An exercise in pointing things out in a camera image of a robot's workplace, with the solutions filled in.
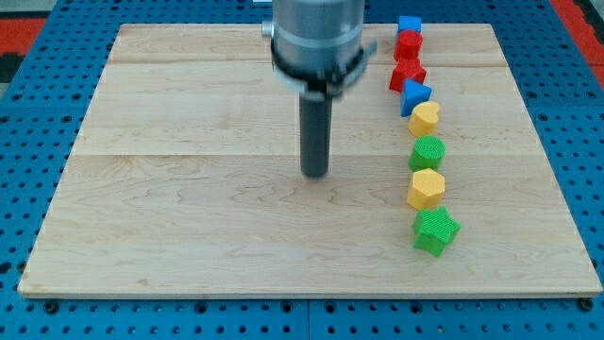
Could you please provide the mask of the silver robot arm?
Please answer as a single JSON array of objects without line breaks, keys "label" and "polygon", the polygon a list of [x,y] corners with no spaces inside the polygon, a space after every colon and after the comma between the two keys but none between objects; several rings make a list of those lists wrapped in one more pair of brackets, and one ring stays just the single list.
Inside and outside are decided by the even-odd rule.
[{"label": "silver robot arm", "polygon": [[310,101],[341,96],[362,77],[377,44],[361,44],[364,0],[274,0],[261,25],[273,70]]}]

